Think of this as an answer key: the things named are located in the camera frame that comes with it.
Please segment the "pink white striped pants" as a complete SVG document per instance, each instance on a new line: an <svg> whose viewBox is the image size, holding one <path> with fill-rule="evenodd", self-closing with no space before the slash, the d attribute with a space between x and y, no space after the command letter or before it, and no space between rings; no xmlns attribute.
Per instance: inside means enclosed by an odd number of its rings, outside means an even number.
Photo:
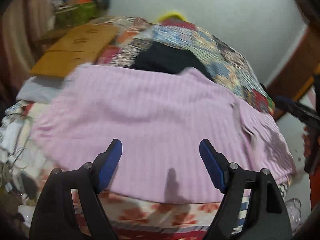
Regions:
<svg viewBox="0 0 320 240"><path fill-rule="evenodd" d="M171 75L80 65L35 120L31 137L65 170L93 161L119 139L111 191L158 203L222 199L199 154L203 139L246 170L269 169L279 184L296 172L272 116L195 68Z"/></svg>

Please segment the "brown wooden door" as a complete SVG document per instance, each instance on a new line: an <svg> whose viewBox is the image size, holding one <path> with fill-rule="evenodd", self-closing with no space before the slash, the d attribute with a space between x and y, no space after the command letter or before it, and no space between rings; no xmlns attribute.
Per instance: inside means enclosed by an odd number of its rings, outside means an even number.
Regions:
<svg viewBox="0 0 320 240"><path fill-rule="evenodd" d="M310 26L284 68L267 87L270 97L281 95L299 100L312 86L313 76L319 74L319 28Z"/></svg>

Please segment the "floral bed sheet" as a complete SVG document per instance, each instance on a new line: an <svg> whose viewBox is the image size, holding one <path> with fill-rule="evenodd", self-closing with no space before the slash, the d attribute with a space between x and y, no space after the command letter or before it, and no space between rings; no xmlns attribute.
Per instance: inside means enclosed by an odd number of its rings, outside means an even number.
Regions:
<svg viewBox="0 0 320 240"><path fill-rule="evenodd" d="M47 105L20 101L1 120L1 214L29 235L37 199L55 165L30 138ZM103 208L120 239L201 239L219 203L162 204L103 191Z"/></svg>

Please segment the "grey folded cloth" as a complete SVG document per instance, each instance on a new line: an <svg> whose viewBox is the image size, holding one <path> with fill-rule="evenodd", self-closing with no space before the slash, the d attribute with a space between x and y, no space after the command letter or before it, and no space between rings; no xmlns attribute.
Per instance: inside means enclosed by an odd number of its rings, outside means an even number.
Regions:
<svg viewBox="0 0 320 240"><path fill-rule="evenodd" d="M23 83L16 101L50 104L71 82L70 78L32 76Z"/></svg>

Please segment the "black folded garment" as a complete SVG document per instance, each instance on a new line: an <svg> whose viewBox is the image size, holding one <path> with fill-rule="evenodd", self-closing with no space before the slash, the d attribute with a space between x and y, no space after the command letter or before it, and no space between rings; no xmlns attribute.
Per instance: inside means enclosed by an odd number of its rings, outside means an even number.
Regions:
<svg viewBox="0 0 320 240"><path fill-rule="evenodd" d="M211 79L204 64L191 51L172 48L159 42L153 42L149 49L142 51L132 67L167 74L180 74L185 68L193 67Z"/></svg>

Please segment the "colourful patchwork quilt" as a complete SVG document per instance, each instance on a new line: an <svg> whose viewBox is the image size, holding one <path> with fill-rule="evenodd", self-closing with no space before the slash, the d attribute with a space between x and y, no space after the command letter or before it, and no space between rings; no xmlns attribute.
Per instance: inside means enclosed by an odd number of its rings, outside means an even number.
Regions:
<svg viewBox="0 0 320 240"><path fill-rule="evenodd" d="M189 50L204 64L210 80L228 88L256 110L274 113L274 102L246 58L205 29L174 18L150 23L141 17L104 16L93 22L119 28L97 64L133 69L136 57L153 42Z"/></svg>

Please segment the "wooden lap desk board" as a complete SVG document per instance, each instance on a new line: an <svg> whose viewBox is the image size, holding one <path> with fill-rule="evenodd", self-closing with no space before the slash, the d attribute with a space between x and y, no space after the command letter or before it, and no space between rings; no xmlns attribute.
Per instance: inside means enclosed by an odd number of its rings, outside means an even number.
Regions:
<svg viewBox="0 0 320 240"><path fill-rule="evenodd" d="M55 42L30 70L33 76L66 77L80 64L93 63L119 28L110 24L85 24Z"/></svg>

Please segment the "small wooden stool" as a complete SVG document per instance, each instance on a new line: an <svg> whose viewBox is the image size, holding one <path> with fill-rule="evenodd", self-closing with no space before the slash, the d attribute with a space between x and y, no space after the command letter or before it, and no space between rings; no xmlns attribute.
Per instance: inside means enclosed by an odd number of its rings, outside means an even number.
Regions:
<svg viewBox="0 0 320 240"><path fill-rule="evenodd" d="M37 39L35 43L38 45L54 44L56 41L64 37L69 31L70 28L50 29L41 38Z"/></svg>

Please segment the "green storage bag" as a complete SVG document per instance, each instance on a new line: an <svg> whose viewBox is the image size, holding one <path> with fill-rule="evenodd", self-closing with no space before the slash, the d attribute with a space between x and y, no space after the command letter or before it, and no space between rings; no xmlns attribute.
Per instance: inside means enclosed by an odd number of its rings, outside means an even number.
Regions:
<svg viewBox="0 0 320 240"><path fill-rule="evenodd" d="M57 9L55 28L82 25L99 16L100 10L95 2L76 4Z"/></svg>

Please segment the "red striped curtain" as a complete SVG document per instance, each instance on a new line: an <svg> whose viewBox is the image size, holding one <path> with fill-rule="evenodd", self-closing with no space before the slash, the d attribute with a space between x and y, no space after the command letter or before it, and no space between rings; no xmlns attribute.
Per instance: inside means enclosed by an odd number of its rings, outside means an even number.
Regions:
<svg viewBox="0 0 320 240"><path fill-rule="evenodd" d="M8 0L1 12L1 83L19 90L43 55L39 40L54 25L52 0Z"/></svg>

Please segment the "yellow foam padded rail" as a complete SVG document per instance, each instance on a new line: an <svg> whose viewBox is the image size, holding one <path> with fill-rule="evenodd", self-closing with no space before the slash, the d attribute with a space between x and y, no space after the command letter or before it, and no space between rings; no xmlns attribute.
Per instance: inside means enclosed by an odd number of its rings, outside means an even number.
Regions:
<svg viewBox="0 0 320 240"><path fill-rule="evenodd" d="M180 21L187 22L187 19L185 18L185 16L182 15L181 13L179 13L179 12L176 12L176 11L166 12L165 14L159 16L159 17L157 18L156 22L157 22L157 23L163 22L163 21L168 20L168 19L171 19L171 18L174 18L174 19L177 19L177 20L180 20Z"/></svg>

